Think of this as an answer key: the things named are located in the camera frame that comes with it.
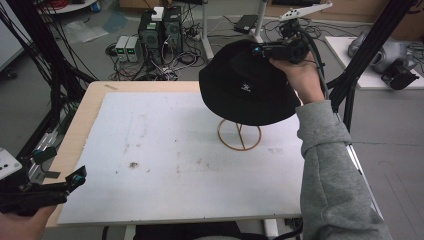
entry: gray sleeve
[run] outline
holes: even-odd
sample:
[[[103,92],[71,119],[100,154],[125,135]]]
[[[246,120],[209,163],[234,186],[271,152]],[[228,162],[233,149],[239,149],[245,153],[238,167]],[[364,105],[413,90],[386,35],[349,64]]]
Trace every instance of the gray sleeve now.
[[[346,149],[350,135],[330,101],[296,109],[305,158],[300,207],[304,239],[392,239],[371,208],[365,181]]]

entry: desk leg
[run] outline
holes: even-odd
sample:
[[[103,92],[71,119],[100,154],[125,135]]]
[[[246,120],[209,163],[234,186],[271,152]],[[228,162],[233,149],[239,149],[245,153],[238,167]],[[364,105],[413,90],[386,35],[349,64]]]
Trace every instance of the desk leg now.
[[[275,238],[280,236],[278,233],[277,219],[264,220],[265,236],[268,238]]]
[[[259,6],[259,12],[258,12],[258,24],[256,24],[255,30],[253,30],[253,29],[250,30],[257,43],[263,43],[264,42],[262,40],[262,37],[261,37],[261,29],[262,29],[262,25],[263,25],[263,22],[264,22],[264,16],[265,16],[265,10],[266,10],[267,2],[268,2],[268,0],[261,0],[261,4]]]
[[[201,34],[203,48],[205,49],[206,57],[208,62],[213,58],[213,52],[211,48],[211,44],[208,39],[208,0],[203,0],[202,4],[203,9],[203,30]]]
[[[127,225],[124,240],[133,240],[135,236],[135,225]]]

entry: forearm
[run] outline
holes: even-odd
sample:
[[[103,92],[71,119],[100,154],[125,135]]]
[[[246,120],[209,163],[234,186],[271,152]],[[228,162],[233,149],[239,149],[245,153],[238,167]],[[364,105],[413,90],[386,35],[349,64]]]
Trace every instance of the forearm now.
[[[330,102],[307,104],[297,114],[305,158],[301,192],[305,239],[391,239],[371,208],[368,189],[346,149],[350,135]]]

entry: white board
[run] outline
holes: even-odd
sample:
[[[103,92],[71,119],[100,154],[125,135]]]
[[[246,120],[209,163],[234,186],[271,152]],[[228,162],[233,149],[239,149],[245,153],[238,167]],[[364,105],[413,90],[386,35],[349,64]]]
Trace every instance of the white board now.
[[[246,152],[219,141],[220,121],[200,93],[107,94],[76,166],[86,166],[87,181],[58,223],[300,216],[297,116],[262,127]]]
[[[349,45],[355,40],[356,37],[325,37],[325,41],[330,47],[331,51],[336,55],[339,62],[344,68],[349,65],[352,58],[348,55]],[[411,70],[411,73],[419,76],[420,78],[413,81],[407,89],[424,89],[424,78],[415,70]],[[362,90],[391,90],[382,80],[381,74],[376,73],[371,67],[365,69],[358,81],[358,87]]]

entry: black hat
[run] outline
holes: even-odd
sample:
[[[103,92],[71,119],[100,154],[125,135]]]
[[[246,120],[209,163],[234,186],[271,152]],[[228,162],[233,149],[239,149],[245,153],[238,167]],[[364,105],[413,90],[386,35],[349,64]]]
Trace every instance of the black hat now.
[[[263,126],[291,117],[300,105],[283,71],[253,56],[251,40],[223,47],[199,72],[206,106],[232,122]]]

